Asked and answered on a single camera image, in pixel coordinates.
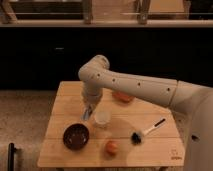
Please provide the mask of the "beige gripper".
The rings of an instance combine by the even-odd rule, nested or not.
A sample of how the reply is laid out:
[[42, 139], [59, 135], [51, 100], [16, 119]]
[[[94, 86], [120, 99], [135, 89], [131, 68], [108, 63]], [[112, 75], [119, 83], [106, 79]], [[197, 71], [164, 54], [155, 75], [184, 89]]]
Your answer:
[[87, 121], [103, 96], [103, 89], [97, 86], [84, 84], [82, 89], [83, 102], [86, 106], [82, 119]]

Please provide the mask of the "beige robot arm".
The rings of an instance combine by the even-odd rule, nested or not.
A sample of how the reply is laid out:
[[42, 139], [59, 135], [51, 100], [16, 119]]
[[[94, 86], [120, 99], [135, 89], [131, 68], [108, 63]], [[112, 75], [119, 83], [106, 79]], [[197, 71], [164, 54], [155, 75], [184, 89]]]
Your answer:
[[187, 115], [183, 171], [213, 171], [213, 87], [113, 72], [109, 66], [105, 56], [96, 55], [79, 69], [86, 107], [95, 109], [108, 88]]

